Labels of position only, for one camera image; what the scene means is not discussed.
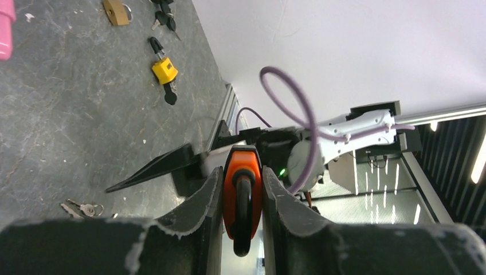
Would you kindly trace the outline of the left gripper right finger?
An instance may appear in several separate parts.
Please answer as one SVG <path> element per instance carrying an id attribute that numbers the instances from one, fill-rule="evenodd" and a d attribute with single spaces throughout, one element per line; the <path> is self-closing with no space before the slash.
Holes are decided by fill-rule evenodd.
<path id="1" fill-rule="evenodd" d="M 300 203 L 268 167 L 266 274 L 484 274 L 485 243 L 468 226 L 341 225 Z"/>

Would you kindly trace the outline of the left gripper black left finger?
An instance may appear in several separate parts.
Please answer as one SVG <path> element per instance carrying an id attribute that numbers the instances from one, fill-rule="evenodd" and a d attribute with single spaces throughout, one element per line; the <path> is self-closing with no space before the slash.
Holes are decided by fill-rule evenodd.
<path id="1" fill-rule="evenodd" d="M 26 219 L 1 231 L 2 274 L 220 274 L 223 169 L 164 216 Z"/>

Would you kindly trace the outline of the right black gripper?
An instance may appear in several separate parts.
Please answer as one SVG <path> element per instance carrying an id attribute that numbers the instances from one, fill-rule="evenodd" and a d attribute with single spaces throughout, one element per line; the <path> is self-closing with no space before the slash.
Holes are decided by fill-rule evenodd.
<path id="1" fill-rule="evenodd" d="M 198 191 L 212 171 L 226 165 L 230 149 L 245 146 L 246 141 L 223 146 L 211 151 L 195 154 L 190 143 L 157 156 L 129 178 L 105 189 L 113 193 L 137 184 L 173 173 L 173 183 L 179 197 L 188 198 Z"/>

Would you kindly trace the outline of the orange black padlock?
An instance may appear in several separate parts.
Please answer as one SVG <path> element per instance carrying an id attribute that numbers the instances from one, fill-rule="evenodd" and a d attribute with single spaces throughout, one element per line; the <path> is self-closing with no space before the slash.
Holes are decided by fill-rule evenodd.
<path id="1" fill-rule="evenodd" d="M 262 212 L 262 164 L 255 146 L 235 145 L 224 166 L 222 213 L 234 254 L 245 257 Z"/>

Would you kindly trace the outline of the yellow black padlock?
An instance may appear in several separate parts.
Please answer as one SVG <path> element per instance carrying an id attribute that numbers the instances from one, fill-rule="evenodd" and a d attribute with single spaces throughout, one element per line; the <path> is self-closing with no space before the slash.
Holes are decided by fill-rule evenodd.
<path id="1" fill-rule="evenodd" d="M 158 83 L 164 89 L 165 102 L 170 105 L 175 105 L 178 99 L 175 93 L 177 89 L 175 80 L 179 72 L 172 61 L 166 56 L 163 46 L 157 38 L 149 37 L 148 42 L 158 58 L 158 61 L 152 65 L 151 70 L 157 78 Z"/>

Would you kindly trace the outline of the small silver key bunch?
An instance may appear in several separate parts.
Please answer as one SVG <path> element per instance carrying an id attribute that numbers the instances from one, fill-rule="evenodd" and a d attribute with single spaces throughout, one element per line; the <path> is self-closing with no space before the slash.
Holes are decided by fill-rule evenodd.
<path id="1" fill-rule="evenodd" d="M 71 199 L 67 199 L 65 202 L 60 203 L 60 207 L 66 213 L 68 213 L 72 218 L 77 218 L 77 219 L 99 217 L 104 212 L 103 205 L 77 203 Z"/>

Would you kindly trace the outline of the black-head key set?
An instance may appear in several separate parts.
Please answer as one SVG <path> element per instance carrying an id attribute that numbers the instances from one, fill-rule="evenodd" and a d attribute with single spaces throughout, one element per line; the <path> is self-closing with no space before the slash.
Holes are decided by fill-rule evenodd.
<path id="1" fill-rule="evenodd" d="M 159 26 L 167 26 L 167 28 L 174 33 L 176 38 L 180 41 L 181 38 L 177 34 L 177 24 L 175 21 L 175 15 L 171 10 L 170 5 L 173 0 L 151 0 L 153 4 L 159 7 L 159 10 L 155 12 L 155 20 L 151 26 L 151 30 L 155 30 Z"/>

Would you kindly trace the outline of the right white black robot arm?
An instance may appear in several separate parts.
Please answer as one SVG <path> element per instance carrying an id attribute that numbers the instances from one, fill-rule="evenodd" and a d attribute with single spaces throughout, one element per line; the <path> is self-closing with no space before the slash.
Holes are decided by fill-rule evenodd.
<path id="1" fill-rule="evenodd" d="M 352 109 L 347 116 L 317 125 L 313 130 L 303 128 L 252 128 L 229 135 L 220 121 L 218 132 L 211 149 L 195 155 L 192 146 L 185 144 L 179 148 L 156 157 L 128 179 L 125 179 L 105 192 L 112 193 L 148 180 L 172 173 L 197 163 L 206 166 L 211 173 L 214 165 L 209 163 L 210 156 L 228 154 L 234 145 L 249 145 L 257 148 L 263 165 L 271 168 L 277 175 L 286 170 L 284 186 L 292 192 L 307 192 L 315 185 L 314 178 L 322 173 L 329 162 L 342 155 L 356 151 L 369 150 L 384 146 L 386 155 L 394 153 L 404 142 L 400 138 L 414 131 L 413 125 L 397 124 L 392 110 L 384 104 L 363 106 Z"/>

